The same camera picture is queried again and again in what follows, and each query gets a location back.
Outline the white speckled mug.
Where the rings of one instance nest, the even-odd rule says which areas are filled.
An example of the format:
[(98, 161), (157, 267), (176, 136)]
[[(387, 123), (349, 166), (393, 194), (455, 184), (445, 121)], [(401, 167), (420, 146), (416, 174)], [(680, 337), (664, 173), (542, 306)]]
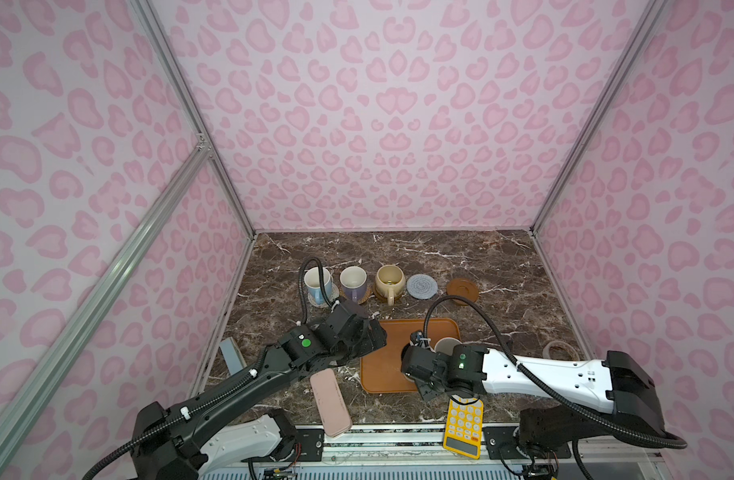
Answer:
[(441, 353), (447, 356), (452, 356), (454, 354), (454, 348), (461, 344), (462, 342), (457, 338), (444, 337), (436, 342), (436, 344), (433, 347), (433, 350), (436, 353)]

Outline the multicolour woven cloth coaster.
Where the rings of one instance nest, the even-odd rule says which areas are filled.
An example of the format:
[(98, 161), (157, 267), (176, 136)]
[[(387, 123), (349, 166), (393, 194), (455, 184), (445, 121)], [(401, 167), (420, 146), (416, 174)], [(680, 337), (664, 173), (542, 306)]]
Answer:
[[(333, 290), (332, 294), (330, 295), (330, 302), (335, 303), (338, 297), (339, 297), (339, 291), (337, 289)], [(327, 308), (328, 307), (328, 303), (326, 301), (317, 302), (316, 298), (311, 293), (307, 294), (307, 301), (312, 307), (315, 307), (315, 308)]]

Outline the lilac mug white inside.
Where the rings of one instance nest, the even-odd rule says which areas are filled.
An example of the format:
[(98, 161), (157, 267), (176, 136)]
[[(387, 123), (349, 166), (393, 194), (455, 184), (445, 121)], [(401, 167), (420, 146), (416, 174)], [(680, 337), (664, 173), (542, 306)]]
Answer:
[(362, 303), (367, 294), (368, 276), (366, 271), (359, 266), (345, 268), (339, 276), (342, 294), (354, 303)]

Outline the olive beige glazed mug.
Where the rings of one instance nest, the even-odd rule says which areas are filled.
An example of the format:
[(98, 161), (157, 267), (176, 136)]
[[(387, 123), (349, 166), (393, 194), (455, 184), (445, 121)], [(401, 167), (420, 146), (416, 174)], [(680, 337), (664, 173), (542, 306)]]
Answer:
[(406, 276), (397, 265), (383, 265), (375, 275), (375, 291), (379, 299), (394, 306), (406, 290)]

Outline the light blue mug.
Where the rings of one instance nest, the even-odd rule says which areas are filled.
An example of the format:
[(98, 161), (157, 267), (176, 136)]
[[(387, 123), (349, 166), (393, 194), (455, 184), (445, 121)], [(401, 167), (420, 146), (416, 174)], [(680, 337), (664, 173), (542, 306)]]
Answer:
[(303, 277), (306, 293), (311, 293), (317, 302), (325, 301), (325, 297), (330, 300), (330, 295), (334, 290), (332, 277), (330, 272), (323, 268), (319, 272), (318, 267), (313, 267), (305, 271)]

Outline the woven rattan coaster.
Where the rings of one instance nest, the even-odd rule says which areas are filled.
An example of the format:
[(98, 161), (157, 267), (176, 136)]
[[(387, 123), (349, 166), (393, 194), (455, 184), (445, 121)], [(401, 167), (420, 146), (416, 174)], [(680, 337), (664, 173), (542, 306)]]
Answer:
[(343, 296), (356, 304), (364, 304), (371, 295), (372, 289), (369, 285), (358, 289), (343, 288)]

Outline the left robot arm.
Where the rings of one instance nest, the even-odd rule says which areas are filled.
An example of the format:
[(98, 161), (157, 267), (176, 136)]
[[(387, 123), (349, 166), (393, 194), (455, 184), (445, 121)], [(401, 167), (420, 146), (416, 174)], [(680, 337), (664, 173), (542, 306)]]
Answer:
[(329, 315), (296, 326), (265, 346), (255, 363), (219, 385), (137, 414), (131, 450), (139, 479), (196, 479), (207, 461), (201, 448), (267, 397), (332, 365), (341, 366), (387, 344), (387, 333), (361, 306), (341, 300)]

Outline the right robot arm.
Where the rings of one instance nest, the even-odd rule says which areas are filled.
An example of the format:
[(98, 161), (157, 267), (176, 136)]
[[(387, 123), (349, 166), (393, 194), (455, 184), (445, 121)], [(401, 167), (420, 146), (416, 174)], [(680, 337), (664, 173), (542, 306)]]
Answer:
[(450, 353), (408, 345), (401, 360), (402, 373), (425, 400), (521, 394), (557, 401), (553, 408), (521, 413), (516, 438), (523, 446), (550, 448), (605, 435), (643, 448), (686, 446), (666, 430), (654, 380), (624, 352), (610, 351), (603, 360), (557, 361), (479, 345), (457, 345)]

